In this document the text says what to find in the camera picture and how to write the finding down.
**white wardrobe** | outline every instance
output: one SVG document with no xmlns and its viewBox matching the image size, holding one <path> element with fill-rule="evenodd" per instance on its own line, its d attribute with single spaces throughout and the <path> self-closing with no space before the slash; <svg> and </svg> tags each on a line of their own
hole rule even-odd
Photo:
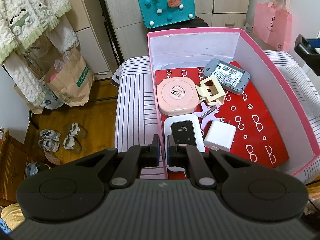
<svg viewBox="0 0 320 240">
<path fill-rule="evenodd" d="M 124 59 L 148 55 L 138 0 L 105 1 Z M 196 15 L 212 27 L 243 27 L 248 5 L 249 0 L 195 0 Z"/>
<path fill-rule="evenodd" d="M 99 0 L 69 1 L 72 10 L 66 16 L 78 36 L 80 53 L 95 73 L 96 79 L 111 77 L 118 66 L 104 26 Z"/>
</svg>

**pink box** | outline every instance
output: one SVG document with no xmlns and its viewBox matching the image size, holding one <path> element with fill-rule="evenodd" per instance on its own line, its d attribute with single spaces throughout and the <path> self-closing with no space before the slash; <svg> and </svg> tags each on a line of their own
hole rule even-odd
<svg viewBox="0 0 320 240">
<path fill-rule="evenodd" d="M 264 100 L 289 154 L 290 159 L 277 168 L 304 179 L 300 176 L 301 172 L 320 155 L 316 136 L 298 98 L 281 72 L 245 31 L 209 27 L 151 32 L 148 33 L 148 47 L 155 97 L 157 70 L 204 67 L 213 58 L 225 62 L 237 61 L 250 73 L 251 82 Z M 156 109 L 164 155 L 157 100 Z"/>
</svg>

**white power adapter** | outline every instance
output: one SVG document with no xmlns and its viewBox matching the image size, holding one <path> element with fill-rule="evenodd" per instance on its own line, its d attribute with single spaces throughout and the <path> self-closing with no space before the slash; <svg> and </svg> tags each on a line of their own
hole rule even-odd
<svg viewBox="0 0 320 240">
<path fill-rule="evenodd" d="M 235 134 L 235 126 L 224 122 L 213 121 L 204 139 L 204 145 L 210 149 L 217 147 L 229 152 Z"/>
</svg>

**purple star hair clip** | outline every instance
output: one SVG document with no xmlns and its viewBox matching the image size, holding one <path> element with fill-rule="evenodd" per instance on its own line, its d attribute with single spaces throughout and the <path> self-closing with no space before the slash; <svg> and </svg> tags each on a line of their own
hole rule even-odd
<svg viewBox="0 0 320 240">
<path fill-rule="evenodd" d="M 215 111 L 220 107 L 220 104 L 208 107 L 204 102 L 201 102 L 202 112 L 194 112 L 195 116 L 202 118 L 201 130 L 203 130 L 209 121 L 219 121 L 217 117 L 214 116 Z"/>
</svg>

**striped bed sheet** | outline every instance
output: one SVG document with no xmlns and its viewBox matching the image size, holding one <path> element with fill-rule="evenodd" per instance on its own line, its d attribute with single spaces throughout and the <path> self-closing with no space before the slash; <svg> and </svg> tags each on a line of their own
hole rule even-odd
<svg viewBox="0 0 320 240">
<path fill-rule="evenodd" d="M 290 84 L 302 104 L 320 145 L 320 95 L 310 79 L 293 57 L 280 51 L 265 51 Z M 115 147 L 119 152 L 133 145 L 151 144 L 158 134 L 155 97 L 152 86 L 150 58 L 131 58 L 119 67 L 113 76 L 119 83 L 116 112 Z M 162 157 L 159 167 L 145 168 L 143 179 L 165 179 Z M 320 173 L 320 158 L 316 159 L 301 174 L 304 183 L 311 182 Z"/>
</svg>

